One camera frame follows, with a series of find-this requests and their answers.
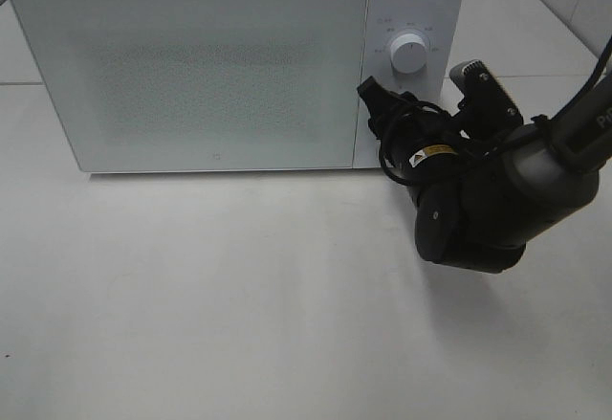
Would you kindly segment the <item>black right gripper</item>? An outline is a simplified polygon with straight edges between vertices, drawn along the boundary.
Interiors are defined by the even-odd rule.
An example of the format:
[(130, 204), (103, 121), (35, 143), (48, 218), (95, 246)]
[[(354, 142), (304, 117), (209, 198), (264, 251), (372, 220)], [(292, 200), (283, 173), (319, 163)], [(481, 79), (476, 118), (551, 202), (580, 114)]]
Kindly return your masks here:
[(380, 152), (389, 152), (398, 141), (401, 148), (447, 144), (462, 150), (467, 139), (459, 134), (453, 116), (437, 104), (418, 99), (411, 92), (398, 94), (368, 77), (357, 88), (369, 113), (368, 127), (380, 142)]

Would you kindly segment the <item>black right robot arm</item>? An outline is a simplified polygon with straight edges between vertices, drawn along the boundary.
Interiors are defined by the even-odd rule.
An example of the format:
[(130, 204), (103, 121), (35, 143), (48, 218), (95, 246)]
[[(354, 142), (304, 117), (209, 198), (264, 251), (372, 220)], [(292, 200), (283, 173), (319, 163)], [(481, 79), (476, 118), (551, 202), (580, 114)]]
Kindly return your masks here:
[(525, 122), (482, 62), (450, 77), (463, 96), (455, 114), (373, 78), (358, 93), (381, 168), (415, 207), (419, 256), (497, 274), (596, 196), (611, 156), (611, 80), (590, 77), (555, 116)]

